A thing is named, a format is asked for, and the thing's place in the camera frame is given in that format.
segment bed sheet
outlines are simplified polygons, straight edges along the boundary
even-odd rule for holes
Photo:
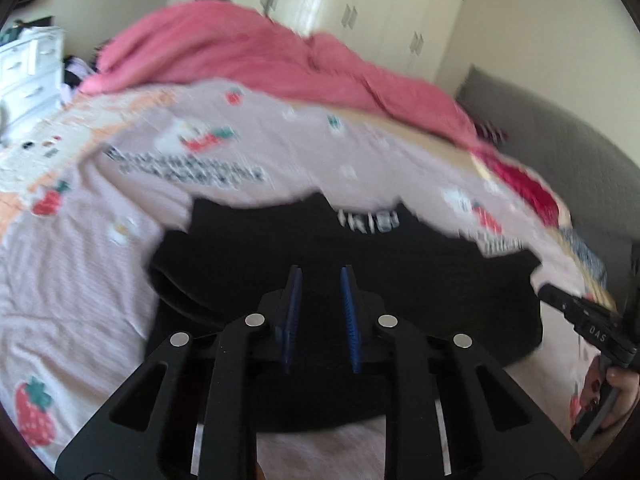
[[[86,139],[66,151],[60,144],[66,155],[46,174],[1,196],[17,218],[5,226],[0,249],[0,402],[45,464],[53,468],[140,364],[155,307],[143,265],[163,226],[186,226],[194,194],[257,206],[319,188],[332,205],[352,210],[402,198],[442,231],[478,241],[488,256],[529,246],[543,262],[534,286],[552,281],[586,293],[577,264],[510,189],[479,177],[472,161],[444,144],[431,151],[446,155],[434,155],[390,135],[379,120],[296,109],[212,80],[81,100],[34,133],[34,143],[52,142],[47,149],[76,130]],[[161,154],[189,143],[197,152],[203,142],[211,143],[202,155],[207,185],[196,184],[193,173],[185,182],[167,179],[184,159],[160,161]],[[487,215],[495,222],[487,224]],[[542,317],[541,347],[508,372],[567,433],[569,400],[594,352],[579,346],[561,314],[542,306]],[[28,384],[49,399],[47,434],[21,424]],[[384,443],[380,419],[331,432],[261,436],[258,455],[270,480],[382,478]]]

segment gray headboard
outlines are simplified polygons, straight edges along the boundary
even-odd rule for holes
[[[475,68],[458,101],[471,116],[503,129],[509,139],[500,150],[536,170],[562,197],[622,304],[631,245],[640,240],[640,168],[573,114]]]

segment red cloth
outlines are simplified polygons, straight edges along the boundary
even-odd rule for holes
[[[538,214],[547,227],[558,227],[560,211],[556,199],[542,185],[519,168],[501,161],[495,155],[475,153],[484,164],[519,194]]]
[[[329,34],[304,39],[254,10],[221,0],[150,14],[105,47],[98,70],[82,83],[82,92],[223,77],[283,99],[393,117],[462,148],[495,152],[478,139],[456,102],[435,86],[366,63]]]

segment human hand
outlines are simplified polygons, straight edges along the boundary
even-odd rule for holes
[[[638,403],[640,393],[640,375],[630,370],[610,368],[607,371],[607,382],[620,390],[620,396],[613,409],[607,414],[600,428],[606,430],[625,418]],[[604,375],[600,373],[600,356],[592,362],[584,379],[584,388],[580,395],[580,405],[587,411],[593,411],[600,403],[600,387],[604,383]]]

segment white wardrobe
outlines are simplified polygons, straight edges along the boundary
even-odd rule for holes
[[[306,36],[330,32],[363,59],[433,82],[463,0],[234,0]]]

